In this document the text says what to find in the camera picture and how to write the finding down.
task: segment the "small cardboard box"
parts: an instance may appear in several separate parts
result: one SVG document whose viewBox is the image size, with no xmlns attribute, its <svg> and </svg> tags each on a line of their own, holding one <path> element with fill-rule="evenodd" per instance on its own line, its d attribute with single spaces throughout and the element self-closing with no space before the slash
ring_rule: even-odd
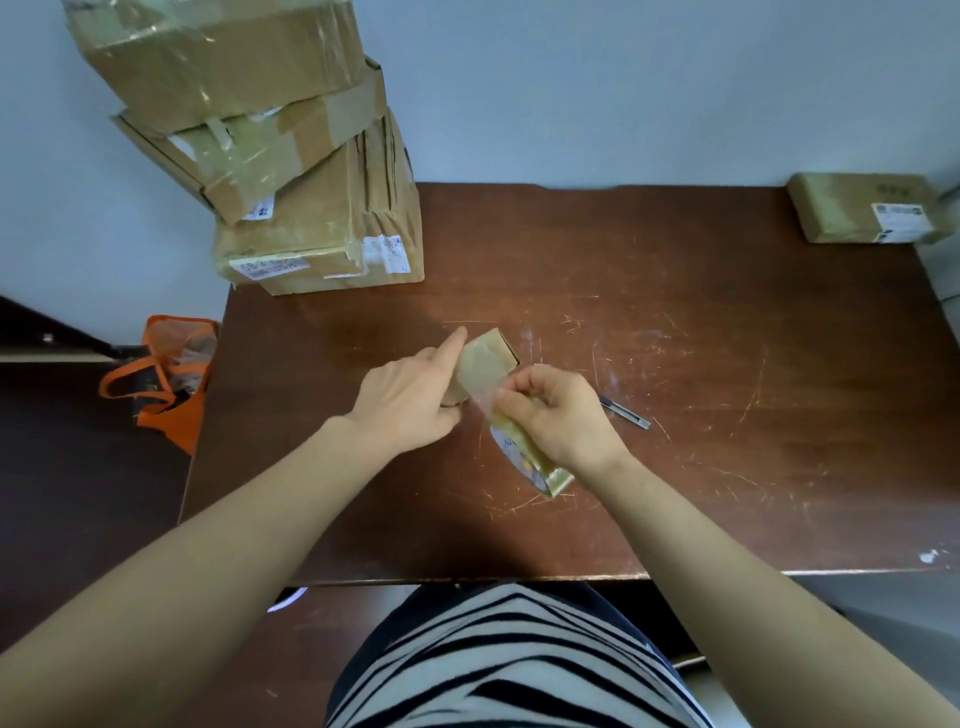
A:
<svg viewBox="0 0 960 728">
<path fill-rule="evenodd" d="M 228 148 L 207 127 L 150 136 L 124 111 L 113 122 L 144 154 L 229 224 L 329 157 L 387 110 L 380 66 L 367 59 L 363 81 L 270 114 L 224 121 Z"/>
<path fill-rule="evenodd" d="M 274 296 L 423 280 L 420 197 L 390 110 L 282 189 L 270 219 L 218 221 L 213 258 Z"/>
<path fill-rule="evenodd" d="M 349 0 L 63 0 L 87 62 L 168 135 L 363 81 Z"/>
<path fill-rule="evenodd" d="M 460 391 L 469 394 L 487 417 L 493 440 L 514 467 L 546 497 L 555 497 L 570 484 L 573 475 L 553 462 L 522 427 L 493 406 L 492 398 L 500 383 L 519 363 L 500 329 L 493 328 L 464 346 L 447 396 L 455 398 Z M 538 399 L 531 401 L 545 406 Z"/>
<path fill-rule="evenodd" d="M 932 243 L 953 233 L 922 175 L 801 172 L 786 188 L 811 243 Z"/>
</svg>

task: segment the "forearm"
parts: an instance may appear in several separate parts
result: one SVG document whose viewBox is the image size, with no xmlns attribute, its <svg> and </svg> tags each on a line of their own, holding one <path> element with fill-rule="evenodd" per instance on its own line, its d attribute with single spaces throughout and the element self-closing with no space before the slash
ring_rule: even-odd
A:
<svg viewBox="0 0 960 728">
<path fill-rule="evenodd" d="M 588 485 L 756 728 L 960 722 L 909 668 L 635 459 Z"/>
<path fill-rule="evenodd" d="M 10 725 L 161 722 L 249 635 L 331 521 L 386 464 L 329 421 L 147 546 L 0 657 Z M 51 685 L 59 685 L 51 692 Z"/>
</svg>

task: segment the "wooden table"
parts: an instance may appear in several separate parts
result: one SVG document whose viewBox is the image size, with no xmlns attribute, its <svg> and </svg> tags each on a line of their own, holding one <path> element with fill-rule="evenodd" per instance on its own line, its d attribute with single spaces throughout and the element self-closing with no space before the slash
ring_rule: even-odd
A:
<svg viewBox="0 0 960 728">
<path fill-rule="evenodd" d="M 349 411 L 369 368 L 464 324 L 653 421 L 613 420 L 780 570 L 958 562 L 960 350 L 911 246 L 809 245 L 780 189 L 420 194 L 426 282 L 230 294 L 184 518 Z M 375 479 L 297 582 L 642 575 L 589 493 L 537 497 L 474 408 Z"/>
</svg>

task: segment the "person's right hand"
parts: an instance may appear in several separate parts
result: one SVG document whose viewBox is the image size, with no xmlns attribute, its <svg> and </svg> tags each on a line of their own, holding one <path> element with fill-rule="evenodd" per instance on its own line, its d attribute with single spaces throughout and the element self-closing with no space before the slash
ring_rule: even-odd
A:
<svg viewBox="0 0 960 728">
<path fill-rule="evenodd" d="M 540 398 L 545 407 L 525 394 Z M 509 375 L 496 406 L 540 449 L 587 485 L 630 452 L 616 434 L 593 387 L 575 372 L 536 365 Z"/>
</svg>

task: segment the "striped shirt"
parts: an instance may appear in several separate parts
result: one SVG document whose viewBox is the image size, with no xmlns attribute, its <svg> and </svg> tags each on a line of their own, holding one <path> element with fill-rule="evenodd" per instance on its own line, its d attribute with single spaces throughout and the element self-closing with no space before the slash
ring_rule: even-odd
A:
<svg viewBox="0 0 960 728">
<path fill-rule="evenodd" d="M 711 728 L 650 645 L 518 584 L 462 601 L 392 642 L 329 728 Z"/>
</svg>

